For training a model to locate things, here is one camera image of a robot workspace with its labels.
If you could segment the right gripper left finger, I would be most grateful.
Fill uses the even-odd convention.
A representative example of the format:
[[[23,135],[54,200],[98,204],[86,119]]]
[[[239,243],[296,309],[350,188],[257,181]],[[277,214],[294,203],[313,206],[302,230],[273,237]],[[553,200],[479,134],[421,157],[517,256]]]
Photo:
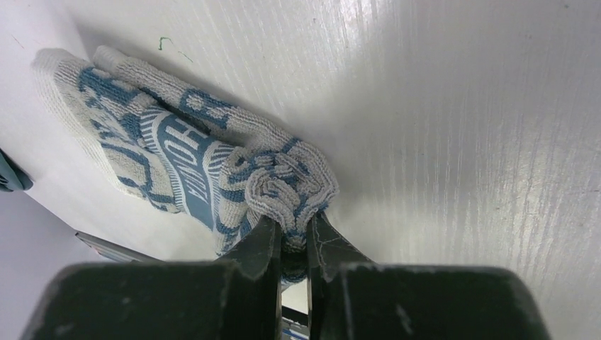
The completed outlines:
[[[279,339],[281,228],[214,261],[82,263],[49,283],[24,339]]]

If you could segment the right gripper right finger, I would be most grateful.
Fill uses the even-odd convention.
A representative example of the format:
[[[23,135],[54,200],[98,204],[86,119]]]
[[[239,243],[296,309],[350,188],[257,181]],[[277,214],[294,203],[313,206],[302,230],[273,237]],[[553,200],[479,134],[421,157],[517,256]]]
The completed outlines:
[[[529,289],[489,266],[378,264],[320,213],[307,226],[311,339],[549,339]]]

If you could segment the patterned white blue cloth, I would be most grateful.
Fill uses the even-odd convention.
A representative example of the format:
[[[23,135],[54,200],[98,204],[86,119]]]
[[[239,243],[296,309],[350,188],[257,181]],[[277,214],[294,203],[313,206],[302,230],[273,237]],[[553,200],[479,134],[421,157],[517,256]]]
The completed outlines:
[[[305,279],[307,224],[339,191],[318,148],[109,46],[89,61],[43,49],[31,67],[45,107],[119,191],[198,220],[219,256],[270,218],[282,283]]]

